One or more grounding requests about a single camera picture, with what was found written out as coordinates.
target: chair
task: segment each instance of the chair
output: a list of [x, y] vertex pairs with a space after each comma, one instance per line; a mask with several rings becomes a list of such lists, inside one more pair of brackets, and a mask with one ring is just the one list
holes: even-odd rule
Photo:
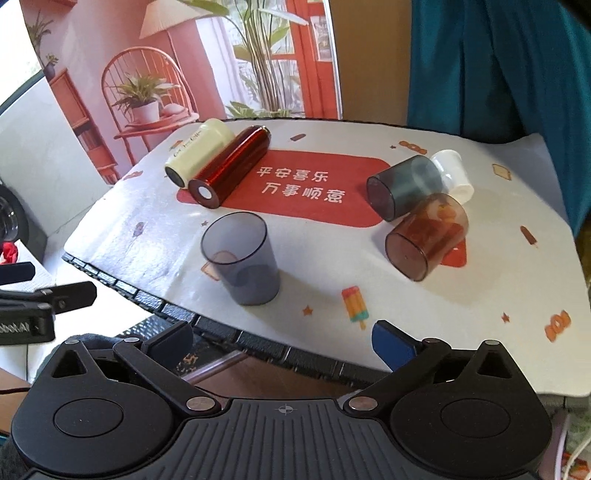
[[[160, 128], [137, 129], [130, 127], [129, 124], [132, 122], [131, 111], [123, 113], [123, 111], [117, 106], [113, 106], [113, 104], [121, 98], [116, 87], [127, 81], [126, 74], [150, 74], [157, 76], [158, 78], [166, 79], [169, 83], [179, 85], [179, 87], [168, 91], [170, 96], [163, 98], [163, 104], [177, 103], [186, 107], [189, 111], [188, 117]], [[157, 48], [132, 47], [117, 54], [109, 62], [103, 72], [101, 87], [103, 90], [103, 96], [105, 97], [105, 101], [107, 102], [113, 117], [113, 121], [117, 126], [117, 130], [119, 130], [119, 134], [114, 138], [123, 139], [132, 165], [135, 165], [137, 162], [135, 161], [134, 154], [129, 146], [129, 138], [141, 137], [146, 149], [150, 151], [150, 145], [146, 140], [147, 135], [172, 132], [183, 125], [199, 120], [199, 115], [195, 106], [195, 98], [189, 89], [183, 72], [181, 72], [178, 65], [175, 64], [172, 57]]]

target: table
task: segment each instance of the table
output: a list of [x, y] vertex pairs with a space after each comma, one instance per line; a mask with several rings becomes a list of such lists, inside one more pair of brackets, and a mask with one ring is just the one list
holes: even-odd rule
[[[228, 125], [239, 132], [253, 123]], [[188, 125], [92, 207], [66, 244], [67, 258], [152, 311], [184, 318], [199, 313], [197, 328], [208, 335], [305, 373], [359, 383], [380, 378], [387, 367], [372, 351], [371, 327], [387, 319], [415, 338], [438, 337], [454, 348], [476, 349], [484, 339], [498, 339], [538, 393], [589, 394], [591, 312], [539, 135], [484, 145], [379, 124], [257, 123], [271, 130], [272, 151], [222, 208], [190, 203], [165, 177], [172, 145], [199, 127]], [[445, 148], [462, 155], [476, 189], [465, 206], [467, 264], [439, 266], [413, 283], [385, 258], [392, 225], [364, 207], [363, 186], [370, 174], [412, 156], [413, 149], [432, 154]], [[287, 185], [298, 182], [298, 168], [311, 172], [298, 192], [317, 186], [312, 175], [324, 172], [323, 193], [340, 189], [342, 202], [286, 195]], [[294, 170], [289, 179], [287, 170]], [[288, 200], [297, 200], [297, 207]], [[304, 208], [304, 200], [322, 207]], [[347, 214], [351, 208], [354, 215]], [[235, 304], [200, 252], [207, 226], [235, 209], [261, 212], [268, 224], [282, 285], [265, 306]], [[522, 226], [536, 238], [534, 245]], [[365, 325], [350, 322], [346, 313], [341, 292], [351, 286], [360, 288], [368, 306]], [[544, 328], [562, 310], [572, 324], [552, 343]]]

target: brown transparent cup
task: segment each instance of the brown transparent cup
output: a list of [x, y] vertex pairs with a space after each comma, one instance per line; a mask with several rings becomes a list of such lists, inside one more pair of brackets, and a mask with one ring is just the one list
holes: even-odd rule
[[405, 276], [421, 281], [468, 232], [468, 216], [445, 193], [419, 203], [386, 237], [386, 256]]

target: white cable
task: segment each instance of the white cable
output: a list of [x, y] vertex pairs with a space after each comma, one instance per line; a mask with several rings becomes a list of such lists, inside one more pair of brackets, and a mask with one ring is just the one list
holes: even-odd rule
[[[574, 461], [577, 458], [579, 458], [579, 455], [583, 452], [583, 450], [585, 450], [589, 443], [591, 443], [591, 428], [587, 431], [581, 443], [577, 445], [577, 448], [574, 449], [573, 454], [570, 456], [569, 461], [566, 463], [566, 468], [564, 470], [562, 480], [568, 480], [570, 468], [573, 466]], [[585, 480], [591, 480], [591, 473], [587, 477], [585, 477]]]

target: black mesh edge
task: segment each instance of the black mesh edge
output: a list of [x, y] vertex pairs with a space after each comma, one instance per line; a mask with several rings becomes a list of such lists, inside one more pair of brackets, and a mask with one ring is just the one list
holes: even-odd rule
[[[388, 374], [384, 371], [306, 352], [244, 332], [243, 330], [235, 329], [173, 303], [168, 303], [127, 283], [118, 281], [113, 276], [69, 254], [64, 254], [62, 259], [78, 270], [82, 270], [88, 276], [96, 278], [101, 283], [111, 287], [150, 313], [159, 314], [160, 316], [165, 313], [166, 316], [178, 320], [196, 318], [197, 322], [194, 326], [195, 333], [219, 345], [224, 350], [241, 350], [250, 356], [278, 365], [279, 367], [287, 368], [313, 378], [336, 381], [353, 388], [366, 388]], [[135, 290], [135, 294], [130, 293], [129, 289], [131, 288]]]

